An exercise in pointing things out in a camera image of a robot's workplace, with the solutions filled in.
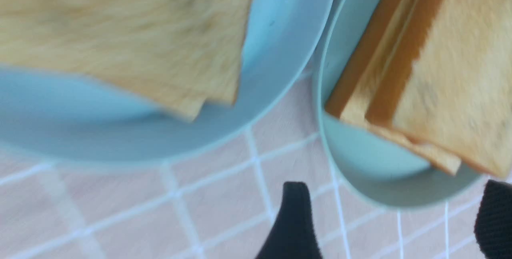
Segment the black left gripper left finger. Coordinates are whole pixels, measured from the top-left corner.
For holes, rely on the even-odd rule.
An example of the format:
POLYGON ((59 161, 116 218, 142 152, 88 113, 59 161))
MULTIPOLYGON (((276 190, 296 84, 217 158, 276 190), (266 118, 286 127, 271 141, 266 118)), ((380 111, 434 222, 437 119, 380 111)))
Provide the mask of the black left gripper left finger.
POLYGON ((258 259, 322 259, 310 193, 304 182, 285 182, 276 220, 258 259))

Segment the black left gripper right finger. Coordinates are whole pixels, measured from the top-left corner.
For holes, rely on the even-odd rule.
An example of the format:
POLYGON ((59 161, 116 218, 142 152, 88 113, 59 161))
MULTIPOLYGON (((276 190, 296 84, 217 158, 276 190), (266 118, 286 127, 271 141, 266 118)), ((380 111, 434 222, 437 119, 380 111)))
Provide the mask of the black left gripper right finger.
POLYGON ((487 259, 512 257, 512 186, 488 180, 476 215, 476 242, 487 259))

